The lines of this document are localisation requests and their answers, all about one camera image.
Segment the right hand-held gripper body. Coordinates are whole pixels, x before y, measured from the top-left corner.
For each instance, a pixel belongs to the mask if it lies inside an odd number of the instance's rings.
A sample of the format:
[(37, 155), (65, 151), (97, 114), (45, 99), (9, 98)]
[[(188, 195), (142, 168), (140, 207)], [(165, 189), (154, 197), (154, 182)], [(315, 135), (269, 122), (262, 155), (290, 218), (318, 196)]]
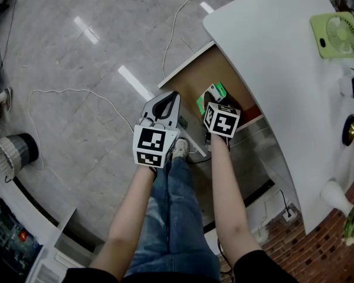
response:
[(218, 104), (208, 91), (204, 94), (204, 109), (204, 126), (209, 133), (221, 137), (228, 145), (238, 127), (241, 111), (231, 106)]

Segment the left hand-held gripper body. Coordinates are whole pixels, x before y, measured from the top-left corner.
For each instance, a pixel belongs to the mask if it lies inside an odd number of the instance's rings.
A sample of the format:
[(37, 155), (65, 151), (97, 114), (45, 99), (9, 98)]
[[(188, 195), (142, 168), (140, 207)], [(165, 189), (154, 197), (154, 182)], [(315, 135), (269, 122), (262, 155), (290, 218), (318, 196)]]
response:
[(178, 113), (175, 120), (156, 120), (153, 106), (171, 92), (162, 93), (146, 102), (138, 124), (134, 126), (133, 156), (136, 164), (163, 168), (171, 156), (180, 130), (177, 128), (181, 97), (178, 93)]

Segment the green and white box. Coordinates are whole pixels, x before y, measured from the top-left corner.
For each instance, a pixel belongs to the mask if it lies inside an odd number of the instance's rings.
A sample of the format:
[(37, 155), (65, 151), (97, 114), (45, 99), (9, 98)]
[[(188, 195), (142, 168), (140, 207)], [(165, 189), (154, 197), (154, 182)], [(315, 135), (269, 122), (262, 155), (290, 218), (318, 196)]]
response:
[(204, 115), (205, 113), (204, 95), (206, 92), (210, 93), (213, 96), (215, 103), (220, 103), (227, 96), (227, 92), (221, 82), (218, 82), (217, 84), (211, 84), (196, 100), (196, 104), (199, 108), (201, 115)]

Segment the white desk drawer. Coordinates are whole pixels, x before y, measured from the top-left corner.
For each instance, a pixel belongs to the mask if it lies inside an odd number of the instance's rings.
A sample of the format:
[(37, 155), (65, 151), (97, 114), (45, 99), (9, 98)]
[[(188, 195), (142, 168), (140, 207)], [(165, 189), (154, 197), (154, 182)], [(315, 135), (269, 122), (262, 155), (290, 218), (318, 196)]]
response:
[(158, 87), (177, 91), (181, 96), (179, 127), (191, 144), (205, 157), (205, 129), (196, 100), (211, 84), (220, 82), (230, 95), (231, 104), (241, 110), (237, 131), (263, 118), (245, 83), (214, 42), (206, 46), (169, 74)]

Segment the person's left forearm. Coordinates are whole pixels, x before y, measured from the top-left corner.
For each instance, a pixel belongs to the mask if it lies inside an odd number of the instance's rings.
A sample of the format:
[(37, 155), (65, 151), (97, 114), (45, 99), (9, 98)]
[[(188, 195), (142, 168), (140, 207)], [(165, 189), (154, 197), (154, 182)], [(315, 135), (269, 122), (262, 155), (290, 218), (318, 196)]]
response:
[(149, 167), (137, 167), (92, 268), (106, 271), (118, 281), (124, 278), (139, 242), (154, 178)]

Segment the person's right forearm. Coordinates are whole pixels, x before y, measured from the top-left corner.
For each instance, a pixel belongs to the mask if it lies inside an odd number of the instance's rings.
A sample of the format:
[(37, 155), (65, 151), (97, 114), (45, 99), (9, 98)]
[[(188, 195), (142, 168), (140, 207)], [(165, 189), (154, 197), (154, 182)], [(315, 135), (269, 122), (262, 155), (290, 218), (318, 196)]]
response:
[(212, 192), (215, 226), (231, 265), (249, 252), (260, 250), (247, 222), (245, 204), (235, 177), (226, 142), (211, 136)]

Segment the person's white shoe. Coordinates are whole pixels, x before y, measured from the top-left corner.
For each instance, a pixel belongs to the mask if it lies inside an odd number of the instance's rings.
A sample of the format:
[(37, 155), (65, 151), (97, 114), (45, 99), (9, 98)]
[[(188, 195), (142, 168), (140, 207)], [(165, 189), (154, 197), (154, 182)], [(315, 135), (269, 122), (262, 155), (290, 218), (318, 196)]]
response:
[(184, 138), (179, 138), (176, 141), (175, 147), (173, 149), (172, 158), (181, 157), (186, 159), (189, 154), (189, 141)]

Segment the person's blue jeans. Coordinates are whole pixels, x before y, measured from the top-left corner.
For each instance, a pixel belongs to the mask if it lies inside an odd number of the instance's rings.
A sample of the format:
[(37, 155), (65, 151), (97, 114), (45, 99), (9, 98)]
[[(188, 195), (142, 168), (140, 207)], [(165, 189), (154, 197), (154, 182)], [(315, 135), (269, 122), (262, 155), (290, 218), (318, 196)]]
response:
[(153, 183), (124, 283), (219, 283), (219, 260), (204, 237), (189, 166), (172, 159)]

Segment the white shade table lamp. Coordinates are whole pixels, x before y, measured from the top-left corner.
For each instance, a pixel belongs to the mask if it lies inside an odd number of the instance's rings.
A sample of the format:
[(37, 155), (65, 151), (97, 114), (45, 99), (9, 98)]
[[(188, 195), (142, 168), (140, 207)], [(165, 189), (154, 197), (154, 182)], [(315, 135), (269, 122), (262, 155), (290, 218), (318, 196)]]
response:
[(347, 117), (342, 130), (342, 143), (349, 147), (354, 141), (354, 114)]

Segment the grey pleated bin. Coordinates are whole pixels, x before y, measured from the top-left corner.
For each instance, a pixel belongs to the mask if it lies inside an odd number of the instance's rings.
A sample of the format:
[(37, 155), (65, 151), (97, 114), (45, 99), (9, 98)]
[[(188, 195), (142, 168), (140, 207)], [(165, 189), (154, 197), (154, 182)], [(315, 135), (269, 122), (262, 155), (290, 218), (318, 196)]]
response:
[(8, 183), (26, 165), (36, 161), (39, 151), (36, 141), (28, 133), (0, 138), (0, 171)]

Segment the white vase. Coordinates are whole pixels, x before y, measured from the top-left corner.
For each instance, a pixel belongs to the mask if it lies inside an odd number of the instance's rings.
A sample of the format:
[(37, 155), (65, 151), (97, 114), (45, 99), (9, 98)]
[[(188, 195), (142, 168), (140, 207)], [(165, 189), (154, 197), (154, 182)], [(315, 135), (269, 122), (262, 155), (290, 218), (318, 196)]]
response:
[(347, 199), (341, 186), (333, 179), (325, 183), (320, 191), (320, 196), (328, 205), (341, 211), (346, 217), (354, 207)]

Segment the light green desk fan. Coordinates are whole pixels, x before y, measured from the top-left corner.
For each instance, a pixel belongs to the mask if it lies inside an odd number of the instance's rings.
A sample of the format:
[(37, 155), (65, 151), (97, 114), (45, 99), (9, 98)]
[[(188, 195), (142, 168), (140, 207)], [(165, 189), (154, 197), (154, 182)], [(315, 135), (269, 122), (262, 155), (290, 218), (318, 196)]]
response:
[(351, 13), (314, 15), (310, 25), (322, 58), (354, 58), (354, 16)]

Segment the person's black shirt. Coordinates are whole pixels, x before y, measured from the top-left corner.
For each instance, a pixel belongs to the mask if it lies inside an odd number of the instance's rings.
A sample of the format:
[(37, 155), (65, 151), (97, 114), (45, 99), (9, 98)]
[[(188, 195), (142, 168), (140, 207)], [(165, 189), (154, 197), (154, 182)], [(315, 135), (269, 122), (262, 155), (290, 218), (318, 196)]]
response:
[[(264, 251), (242, 256), (233, 267), (239, 283), (299, 283), (274, 262)], [(146, 272), (132, 274), (118, 281), (112, 274), (94, 268), (70, 268), (62, 283), (220, 283), (217, 279), (179, 272)]]

